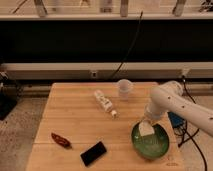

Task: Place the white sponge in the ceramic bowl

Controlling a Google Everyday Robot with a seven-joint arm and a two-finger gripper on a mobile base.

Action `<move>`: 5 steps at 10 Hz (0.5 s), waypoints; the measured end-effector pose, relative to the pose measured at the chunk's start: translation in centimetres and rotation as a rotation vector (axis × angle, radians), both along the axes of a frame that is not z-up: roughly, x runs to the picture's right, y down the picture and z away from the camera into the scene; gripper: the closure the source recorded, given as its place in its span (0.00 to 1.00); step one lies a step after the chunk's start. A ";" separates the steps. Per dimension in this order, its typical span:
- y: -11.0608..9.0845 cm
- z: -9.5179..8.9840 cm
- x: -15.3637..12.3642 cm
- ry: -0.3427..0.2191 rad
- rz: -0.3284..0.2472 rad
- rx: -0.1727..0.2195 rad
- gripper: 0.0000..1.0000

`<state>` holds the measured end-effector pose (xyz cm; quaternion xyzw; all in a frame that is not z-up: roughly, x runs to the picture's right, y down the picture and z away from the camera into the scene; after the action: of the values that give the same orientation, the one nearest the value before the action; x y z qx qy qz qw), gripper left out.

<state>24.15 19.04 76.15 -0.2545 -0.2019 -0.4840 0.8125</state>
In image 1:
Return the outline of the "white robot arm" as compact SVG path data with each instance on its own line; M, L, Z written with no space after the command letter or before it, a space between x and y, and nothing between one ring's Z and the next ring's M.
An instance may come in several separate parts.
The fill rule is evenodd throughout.
M171 111L213 137L213 110L184 99L182 94L183 88L176 81L152 88L145 116L156 122L165 112Z

